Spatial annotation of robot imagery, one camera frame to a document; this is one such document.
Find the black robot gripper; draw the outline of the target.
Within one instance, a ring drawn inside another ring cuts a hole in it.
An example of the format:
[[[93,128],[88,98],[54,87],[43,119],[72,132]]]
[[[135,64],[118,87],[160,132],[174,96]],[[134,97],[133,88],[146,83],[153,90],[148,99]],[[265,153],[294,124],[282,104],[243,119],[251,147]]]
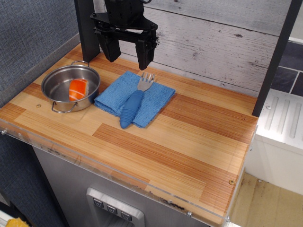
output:
[[[110,62],[120,55],[119,41],[134,43],[139,69],[144,70],[154,58],[158,44],[158,25],[144,16],[149,0],[106,0],[106,12],[92,13],[99,45]]]

